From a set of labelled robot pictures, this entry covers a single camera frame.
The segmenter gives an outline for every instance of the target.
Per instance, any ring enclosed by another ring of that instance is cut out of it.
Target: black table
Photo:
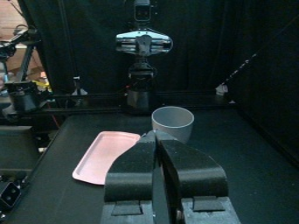
[[[234,109],[196,110],[188,145],[212,156],[228,176],[243,224],[299,223],[299,171]],[[73,169],[103,130],[151,130],[151,116],[73,115],[63,124],[15,207],[13,224],[100,223],[103,186],[75,180]]]

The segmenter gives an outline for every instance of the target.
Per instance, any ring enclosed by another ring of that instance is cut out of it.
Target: paper cup
[[[184,144],[192,133],[192,112],[180,107],[163,107],[152,113],[154,130],[160,130],[174,136]]]

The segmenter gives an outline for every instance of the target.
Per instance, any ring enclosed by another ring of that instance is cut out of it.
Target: black curtain
[[[154,2],[151,28],[174,42],[168,54],[148,59],[158,69],[156,89],[214,89],[231,67],[240,1]],[[28,24],[41,33],[39,52],[53,91],[73,91],[72,76],[80,76],[89,93],[124,89],[135,56],[116,52],[116,35],[129,32],[133,0],[19,3]]]
[[[299,161],[299,1],[154,2],[151,27],[174,41],[168,54],[150,57],[156,89],[211,90],[258,53],[228,81],[228,93]],[[77,75],[89,93],[124,89],[135,57],[116,52],[115,39],[129,31],[133,0],[19,3],[41,33],[39,52],[53,91],[72,93]]]
[[[235,68],[228,82],[238,105],[299,163],[299,1],[244,1]]]

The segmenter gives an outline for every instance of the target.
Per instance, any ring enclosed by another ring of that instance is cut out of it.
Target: pink tray
[[[120,131],[99,133],[72,173],[77,180],[104,185],[108,169],[117,157],[136,144],[140,136]]]

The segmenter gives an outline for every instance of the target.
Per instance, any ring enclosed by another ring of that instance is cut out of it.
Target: camera
[[[151,20],[150,0],[135,0],[135,21],[150,22],[150,20]]]

